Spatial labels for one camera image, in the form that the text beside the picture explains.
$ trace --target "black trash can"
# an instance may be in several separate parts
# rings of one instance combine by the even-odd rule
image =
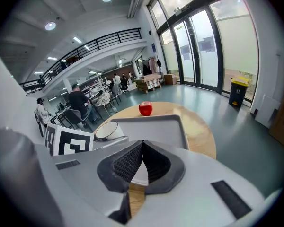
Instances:
[[[243,103],[247,88],[248,88],[248,82],[241,79],[232,78],[231,95],[229,97],[228,103],[232,106],[240,108]]]

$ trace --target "apple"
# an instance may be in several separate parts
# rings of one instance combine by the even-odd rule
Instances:
[[[151,102],[142,102],[139,105],[139,111],[143,116],[149,116],[152,113]]]

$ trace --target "wooden pallet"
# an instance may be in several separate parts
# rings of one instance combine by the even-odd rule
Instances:
[[[138,86],[137,86],[137,88],[138,88],[138,90],[139,91],[141,91],[141,92],[144,92],[144,93],[148,93],[148,91],[154,91],[155,90],[155,87],[153,87],[153,88],[151,88],[151,89],[143,89],[143,88],[139,88]]]

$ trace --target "tray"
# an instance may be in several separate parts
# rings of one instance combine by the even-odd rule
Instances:
[[[177,114],[119,118],[111,121],[115,121],[120,125],[129,141],[152,140],[172,147],[189,149],[181,118]],[[148,185],[147,170],[143,162],[133,177],[132,183]]]

